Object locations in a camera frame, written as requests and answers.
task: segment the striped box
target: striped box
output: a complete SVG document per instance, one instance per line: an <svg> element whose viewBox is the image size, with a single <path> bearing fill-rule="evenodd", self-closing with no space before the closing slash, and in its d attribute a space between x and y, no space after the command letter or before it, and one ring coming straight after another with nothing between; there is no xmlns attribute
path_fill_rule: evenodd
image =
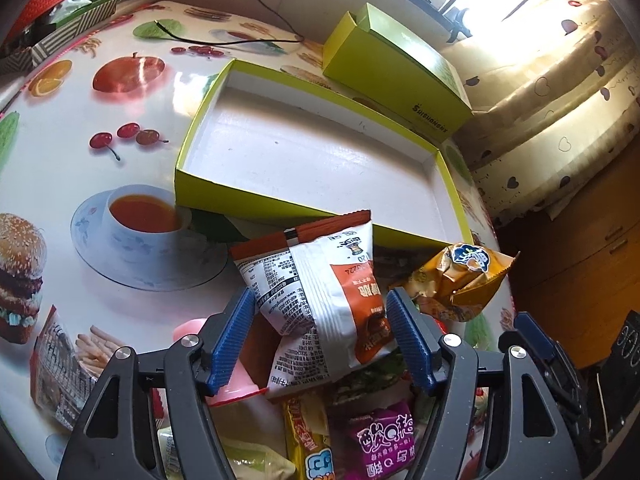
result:
<svg viewBox="0 0 640 480"><path fill-rule="evenodd" d="M116 11L116 0L109 0L88 10L76 19L66 23L46 38L21 52L15 52L0 59L0 75L13 72L30 72L54 54L62 46L71 42L84 31L106 20Z"/></svg>

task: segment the wooden drawer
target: wooden drawer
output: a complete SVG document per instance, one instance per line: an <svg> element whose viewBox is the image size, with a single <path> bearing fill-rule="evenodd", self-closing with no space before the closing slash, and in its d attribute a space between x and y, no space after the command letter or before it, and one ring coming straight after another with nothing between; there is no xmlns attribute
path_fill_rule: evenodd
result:
<svg viewBox="0 0 640 480"><path fill-rule="evenodd" d="M553 222L528 214L498 231L502 250L520 251L510 273L514 292L530 289L624 237L640 220L640 136L597 174Z"/></svg>
<svg viewBox="0 0 640 480"><path fill-rule="evenodd" d="M578 368L601 361L629 310L640 311L640 222L583 262L514 291L518 311L530 312L562 343Z"/></svg>

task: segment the teacup print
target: teacup print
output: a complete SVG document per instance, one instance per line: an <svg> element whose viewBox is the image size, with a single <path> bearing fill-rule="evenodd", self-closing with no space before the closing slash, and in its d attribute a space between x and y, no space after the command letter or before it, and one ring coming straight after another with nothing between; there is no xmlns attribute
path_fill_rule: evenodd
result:
<svg viewBox="0 0 640 480"><path fill-rule="evenodd" d="M71 221L78 254L114 282L143 290L182 290L215 277L226 245L190 229L191 211L171 191L145 184L85 200Z"/></svg>

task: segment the silver screw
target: silver screw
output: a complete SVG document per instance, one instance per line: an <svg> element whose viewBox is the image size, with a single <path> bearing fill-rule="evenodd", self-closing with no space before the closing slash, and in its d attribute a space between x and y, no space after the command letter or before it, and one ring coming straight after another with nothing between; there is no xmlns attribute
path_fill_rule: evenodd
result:
<svg viewBox="0 0 640 480"><path fill-rule="evenodd" d="M128 346L121 346L115 352L116 359L126 359L131 355L131 348Z"/></svg>
<svg viewBox="0 0 640 480"><path fill-rule="evenodd" d="M184 336L182 339L180 339L180 344L186 347L196 346L199 342L200 340L198 339L198 336L196 336L195 334L189 334Z"/></svg>
<svg viewBox="0 0 640 480"><path fill-rule="evenodd" d="M509 351L516 359L524 359L527 356L527 351L521 346L512 346Z"/></svg>
<svg viewBox="0 0 640 480"><path fill-rule="evenodd" d="M447 346L460 346L460 343L462 343L462 339L460 339L460 336L457 334L445 334L444 343Z"/></svg>

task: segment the tea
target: tea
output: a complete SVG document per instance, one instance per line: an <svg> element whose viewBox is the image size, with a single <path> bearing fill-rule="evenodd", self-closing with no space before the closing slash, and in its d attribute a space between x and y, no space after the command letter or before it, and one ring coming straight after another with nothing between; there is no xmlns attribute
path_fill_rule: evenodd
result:
<svg viewBox="0 0 640 480"><path fill-rule="evenodd" d="M175 207L151 195L121 196L109 211L124 227L143 233L177 231L182 223Z"/></svg>

